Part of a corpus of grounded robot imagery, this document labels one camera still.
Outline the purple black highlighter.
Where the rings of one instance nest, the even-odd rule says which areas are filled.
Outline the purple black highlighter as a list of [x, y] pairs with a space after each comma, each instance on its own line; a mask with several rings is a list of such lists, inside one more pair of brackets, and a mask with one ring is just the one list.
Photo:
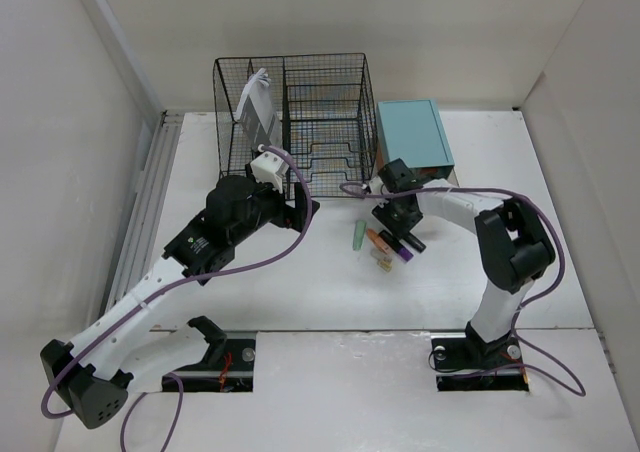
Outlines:
[[404, 261], [409, 262], [413, 258], [413, 254], [390, 232], [381, 230], [379, 232], [381, 239]]

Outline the yellow black highlighter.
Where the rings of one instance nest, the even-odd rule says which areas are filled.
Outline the yellow black highlighter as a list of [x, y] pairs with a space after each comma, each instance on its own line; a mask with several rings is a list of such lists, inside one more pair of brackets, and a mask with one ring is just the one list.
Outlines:
[[422, 253], [426, 249], [426, 245], [420, 239], [414, 236], [412, 233], [408, 233], [405, 236], [404, 240], [408, 245], [410, 245], [418, 253]]

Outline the green highlighter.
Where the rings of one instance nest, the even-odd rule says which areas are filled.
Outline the green highlighter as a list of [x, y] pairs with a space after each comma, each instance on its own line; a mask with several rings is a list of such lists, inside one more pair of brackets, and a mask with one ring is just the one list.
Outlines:
[[353, 251], [361, 250], [364, 243], [366, 230], [367, 230], [367, 222], [365, 220], [357, 220], [355, 223], [353, 240], [352, 240]]

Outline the grey packaged notebook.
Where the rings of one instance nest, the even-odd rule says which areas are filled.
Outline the grey packaged notebook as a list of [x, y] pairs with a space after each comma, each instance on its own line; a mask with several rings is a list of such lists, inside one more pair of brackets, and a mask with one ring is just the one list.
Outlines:
[[245, 84], [236, 108], [236, 117], [252, 151], [258, 151], [260, 145], [282, 147], [282, 122], [276, 111], [271, 79], [265, 68], [260, 68]]

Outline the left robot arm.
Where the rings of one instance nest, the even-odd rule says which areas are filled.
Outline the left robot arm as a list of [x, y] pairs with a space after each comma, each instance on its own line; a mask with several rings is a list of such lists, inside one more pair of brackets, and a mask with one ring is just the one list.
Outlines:
[[208, 317], [186, 309], [185, 285], [204, 285], [271, 265], [289, 249], [259, 263], [231, 267], [238, 245], [263, 226], [304, 236], [320, 205], [305, 183], [287, 203], [276, 180], [226, 176], [207, 195], [205, 208], [165, 247], [162, 256], [125, 296], [87, 329], [67, 342], [53, 339], [40, 352], [48, 382], [41, 413], [59, 419], [49, 407], [57, 396], [67, 414], [86, 428], [105, 425], [132, 393], [196, 363], [217, 366], [225, 333]]

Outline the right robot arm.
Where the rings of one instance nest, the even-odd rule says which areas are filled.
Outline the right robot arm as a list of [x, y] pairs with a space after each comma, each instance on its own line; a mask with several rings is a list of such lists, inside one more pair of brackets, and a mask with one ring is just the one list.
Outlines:
[[381, 199], [374, 217], [397, 240], [418, 251], [413, 228], [435, 216], [472, 233], [487, 278], [480, 305], [461, 337], [436, 338], [434, 363], [446, 372], [486, 368], [515, 345], [512, 324], [524, 297], [556, 259], [540, 217], [527, 200], [508, 192], [480, 192], [442, 178], [420, 178], [396, 159], [364, 191]]

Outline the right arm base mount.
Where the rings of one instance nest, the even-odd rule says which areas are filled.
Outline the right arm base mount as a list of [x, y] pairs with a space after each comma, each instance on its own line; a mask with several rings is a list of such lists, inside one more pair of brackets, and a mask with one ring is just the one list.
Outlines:
[[482, 350], [464, 332], [436, 333], [430, 337], [429, 364], [436, 373], [439, 392], [528, 392], [522, 351], [507, 335], [496, 346]]

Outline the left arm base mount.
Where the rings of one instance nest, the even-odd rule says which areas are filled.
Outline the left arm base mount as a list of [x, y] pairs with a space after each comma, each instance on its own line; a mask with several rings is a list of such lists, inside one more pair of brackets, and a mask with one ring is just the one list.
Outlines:
[[225, 332], [205, 316], [187, 325], [204, 336], [207, 347], [198, 361], [177, 369], [185, 393], [250, 393], [254, 386], [257, 333]]

